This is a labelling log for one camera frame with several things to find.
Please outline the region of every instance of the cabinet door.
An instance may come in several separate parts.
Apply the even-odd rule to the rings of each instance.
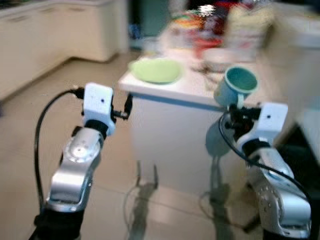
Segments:
[[[65,5],[66,44],[73,57],[100,60],[101,34],[98,8],[93,6]]]
[[[32,80],[32,16],[27,11],[0,19],[0,99]]]
[[[61,8],[58,5],[36,10],[35,51],[36,75],[43,74],[67,57],[64,50],[64,24]]]
[[[126,24],[121,24],[121,21],[125,21],[125,19],[119,19],[120,16],[125,13],[121,13],[121,9],[123,7],[121,2],[110,2],[108,4],[103,5],[99,8],[99,26],[101,32],[102,39],[102,48],[104,49],[104,57],[106,59],[111,58],[119,49],[119,46],[123,46],[126,48],[126,41],[128,41],[129,36],[126,34],[128,29],[122,29],[121,27],[126,27]]]

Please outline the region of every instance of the light green bowl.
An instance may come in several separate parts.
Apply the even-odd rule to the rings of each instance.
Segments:
[[[182,74],[181,65],[177,61],[167,58],[133,61],[129,63],[128,67],[137,79],[154,84],[175,82]]]

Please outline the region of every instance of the kitchen island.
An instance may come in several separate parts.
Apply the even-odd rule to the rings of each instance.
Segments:
[[[159,41],[163,57],[182,65],[180,80],[152,84],[127,72],[119,81],[119,88],[134,97],[130,121],[141,177],[196,196],[211,193],[216,201],[231,203],[246,185],[245,163],[220,136],[218,121],[225,109],[213,98],[217,86],[208,89],[205,76],[192,70],[199,60],[191,50],[170,48],[169,32],[167,28]],[[259,80],[258,91],[246,105],[281,101],[262,56],[255,63],[237,65]]]

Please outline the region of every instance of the black cable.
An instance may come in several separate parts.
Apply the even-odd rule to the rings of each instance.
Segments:
[[[284,174],[283,172],[281,171],[278,171],[272,167],[269,167],[267,165],[264,165],[264,164],[261,164],[261,163],[258,163],[250,158],[248,158],[246,155],[244,155],[241,151],[239,151],[233,144],[232,142],[230,142],[229,138],[227,137],[227,135],[225,134],[224,130],[223,130],[223,122],[224,122],[224,119],[226,118],[227,114],[229,114],[229,112],[225,112],[219,119],[219,131],[224,139],[224,141],[226,142],[226,144],[240,157],[242,158],[243,160],[245,160],[246,162],[248,162],[249,164],[251,165],[254,165],[256,167],[259,167],[261,169],[265,169],[265,170],[268,170],[268,171],[271,171],[271,172],[274,172],[282,177],[284,177],[285,179],[289,180],[290,182],[292,182],[301,192],[303,192],[303,194],[305,195],[306,197],[306,200],[308,201],[308,203],[310,204],[310,208],[311,208],[311,211],[310,211],[310,219],[312,219],[312,199],[309,195],[309,193],[306,191],[306,189],[304,188],[304,186],[301,185],[300,182],[298,182],[297,180],[295,180],[294,178]]]
[[[38,122],[36,124],[36,128],[35,128],[35,137],[34,137],[34,146],[33,146],[33,150],[34,150],[34,173],[35,173],[35,182],[36,182],[36,189],[37,189],[37,194],[38,194],[38,201],[39,201],[39,209],[40,209],[40,213],[42,212],[42,210],[44,209],[44,193],[43,193],[43,189],[42,189],[42,182],[41,182],[41,176],[40,176],[40,170],[39,170],[39,136],[40,136],[40,129],[41,129],[41,125],[42,122],[45,118],[45,115],[48,111],[48,109],[51,107],[51,105],[58,100],[59,98],[61,98],[62,96],[66,95],[66,94],[76,94],[77,90],[75,89],[70,89],[67,91],[63,91],[61,93],[59,93],[57,96],[55,96],[46,106],[45,108],[42,110],[42,113],[38,119]]]

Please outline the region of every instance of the white cabinet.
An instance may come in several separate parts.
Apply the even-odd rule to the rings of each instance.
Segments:
[[[104,6],[63,6],[66,44],[73,57],[104,62],[117,51],[113,2]]]
[[[34,20],[31,11],[0,19],[0,98],[33,78]]]
[[[0,18],[0,99],[71,57],[105,62],[118,51],[113,1],[51,3]]]
[[[61,10],[59,5],[35,10],[37,32],[33,40],[35,76],[47,72],[68,57],[64,44],[64,20]]]
[[[117,0],[114,2],[114,14],[116,22],[116,42],[118,51],[122,54],[129,52],[129,1],[128,0]]]

